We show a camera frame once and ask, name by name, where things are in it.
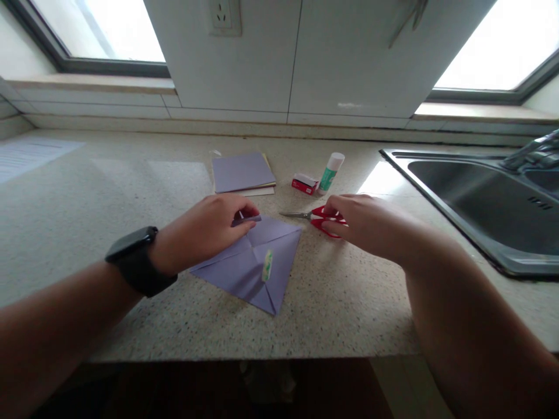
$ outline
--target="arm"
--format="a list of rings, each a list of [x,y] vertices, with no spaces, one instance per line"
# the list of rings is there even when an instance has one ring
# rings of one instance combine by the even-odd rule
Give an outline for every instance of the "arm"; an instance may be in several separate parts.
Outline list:
[[[559,363],[458,243],[378,198],[332,196],[326,211],[349,226],[325,228],[404,269],[423,353],[457,416],[559,409]]]
[[[152,263],[171,276],[218,254],[256,225],[232,228],[239,210],[258,215],[241,196],[205,198],[159,232]],[[102,261],[0,309],[0,416],[30,414],[142,297]]]

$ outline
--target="watch face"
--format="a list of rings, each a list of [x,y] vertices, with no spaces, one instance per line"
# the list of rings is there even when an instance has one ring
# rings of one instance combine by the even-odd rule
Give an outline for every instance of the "watch face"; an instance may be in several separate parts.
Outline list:
[[[156,233],[157,229],[155,227],[144,227],[127,236],[121,237],[113,243],[105,256],[105,260],[107,262],[116,261],[124,255],[133,252],[135,249],[153,242]]]

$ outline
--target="black smartwatch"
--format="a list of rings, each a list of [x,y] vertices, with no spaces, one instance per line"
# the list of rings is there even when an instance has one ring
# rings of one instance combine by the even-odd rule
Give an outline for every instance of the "black smartwatch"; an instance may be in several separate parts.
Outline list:
[[[177,275],[169,278],[159,272],[148,257],[157,232],[157,227],[139,229],[118,239],[105,256],[105,262],[115,265],[125,281],[146,297],[159,294],[177,279]]]

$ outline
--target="red scissors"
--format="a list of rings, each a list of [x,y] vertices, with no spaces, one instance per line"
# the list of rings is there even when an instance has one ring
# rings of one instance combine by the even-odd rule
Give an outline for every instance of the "red scissors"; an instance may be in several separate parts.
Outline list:
[[[336,214],[325,214],[324,213],[324,205],[322,207],[318,207],[313,209],[310,212],[280,212],[280,215],[294,217],[294,218],[306,218],[310,220],[310,223],[315,226],[317,229],[322,230],[324,233],[328,234],[330,237],[335,239],[339,239],[340,236],[333,235],[328,231],[322,228],[322,223],[324,221],[334,221],[336,223],[340,223],[343,225],[347,225],[348,223],[344,220],[344,217],[339,213]]]

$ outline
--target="window frame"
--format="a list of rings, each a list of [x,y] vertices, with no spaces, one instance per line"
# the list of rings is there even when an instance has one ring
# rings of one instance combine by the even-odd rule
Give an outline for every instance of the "window frame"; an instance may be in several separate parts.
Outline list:
[[[425,101],[521,106],[558,74],[559,49],[549,56],[514,90],[433,88]]]
[[[30,0],[3,2],[59,73],[171,78],[166,63],[72,57]]]

